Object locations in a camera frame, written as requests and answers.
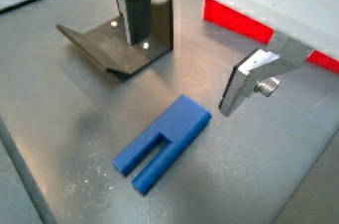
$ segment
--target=red panel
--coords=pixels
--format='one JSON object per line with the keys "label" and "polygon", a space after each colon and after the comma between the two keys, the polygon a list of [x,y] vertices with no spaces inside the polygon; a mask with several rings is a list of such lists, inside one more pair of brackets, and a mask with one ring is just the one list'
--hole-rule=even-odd
{"label": "red panel", "polygon": [[265,44],[270,41],[273,28],[215,0],[206,0],[205,19]]}
{"label": "red panel", "polygon": [[339,73],[339,61],[326,54],[314,51],[308,61]]}
{"label": "red panel", "polygon": [[[258,22],[215,0],[206,0],[205,20],[265,44],[269,43],[273,36],[274,29],[271,27]],[[316,51],[308,60],[326,69],[339,73],[339,61],[326,54]]]}

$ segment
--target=blue plastic block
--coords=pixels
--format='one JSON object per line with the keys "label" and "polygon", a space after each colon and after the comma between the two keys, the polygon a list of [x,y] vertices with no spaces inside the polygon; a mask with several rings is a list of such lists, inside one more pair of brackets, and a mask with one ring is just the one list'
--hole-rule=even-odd
{"label": "blue plastic block", "polygon": [[182,95],[114,159],[115,167],[125,175],[129,175],[157,145],[161,142],[166,143],[161,153],[133,181],[143,195],[195,140],[210,119],[209,110]]}

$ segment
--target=metal plate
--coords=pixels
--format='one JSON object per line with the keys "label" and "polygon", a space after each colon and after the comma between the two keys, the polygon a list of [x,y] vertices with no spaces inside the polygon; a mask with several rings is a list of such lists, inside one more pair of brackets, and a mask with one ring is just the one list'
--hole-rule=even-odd
{"label": "metal plate", "polygon": [[[310,64],[221,114],[259,43],[202,20],[205,0],[174,3],[175,50],[123,83],[55,28],[85,33],[118,16],[114,0],[42,0],[0,16],[0,114],[61,224],[271,223],[338,130],[339,78]],[[213,120],[142,197],[143,165],[126,178],[111,160],[182,93]]]}
{"label": "metal plate", "polygon": [[304,183],[286,204],[275,224],[337,224],[339,219],[339,131]]}

